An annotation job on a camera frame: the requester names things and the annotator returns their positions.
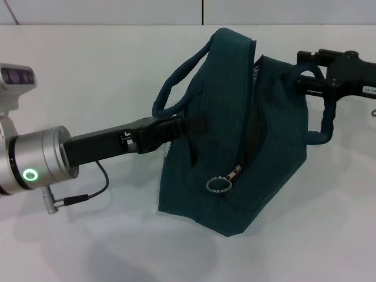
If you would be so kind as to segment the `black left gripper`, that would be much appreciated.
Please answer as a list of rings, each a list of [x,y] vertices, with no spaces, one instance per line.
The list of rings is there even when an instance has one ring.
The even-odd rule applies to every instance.
[[[125,125],[75,136],[63,146],[72,167],[128,153],[145,154],[162,144],[207,131],[203,113],[192,117],[145,117]]]

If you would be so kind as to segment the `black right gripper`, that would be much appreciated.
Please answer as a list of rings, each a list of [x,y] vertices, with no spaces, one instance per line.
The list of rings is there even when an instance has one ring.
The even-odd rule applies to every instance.
[[[302,63],[313,63],[327,68],[325,79],[304,75],[297,79],[295,87],[305,95],[325,96],[330,90],[329,85],[335,100],[346,96],[375,99],[375,63],[360,59],[356,51],[299,51],[297,64]]]

